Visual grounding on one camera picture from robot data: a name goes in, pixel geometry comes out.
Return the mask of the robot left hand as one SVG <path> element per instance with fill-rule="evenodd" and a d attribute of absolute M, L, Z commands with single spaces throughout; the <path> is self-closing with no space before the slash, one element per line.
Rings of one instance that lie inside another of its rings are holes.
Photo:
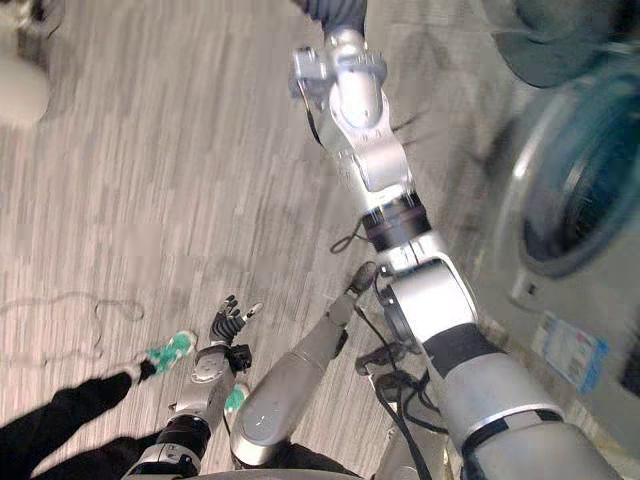
<path fill-rule="evenodd" d="M 216 311 L 209 330 L 211 345 L 231 345 L 237 334 L 261 312 L 263 306 L 262 302 L 258 302 L 242 313 L 236 296 L 227 296 Z"/>

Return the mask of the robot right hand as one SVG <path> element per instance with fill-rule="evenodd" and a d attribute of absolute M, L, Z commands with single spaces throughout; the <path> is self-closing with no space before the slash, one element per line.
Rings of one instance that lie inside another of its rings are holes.
<path fill-rule="evenodd" d="M 311 20 L 319 22 L 325 34 L 340 29 L 365 34 L 367 0 L 294 0 Z"/>

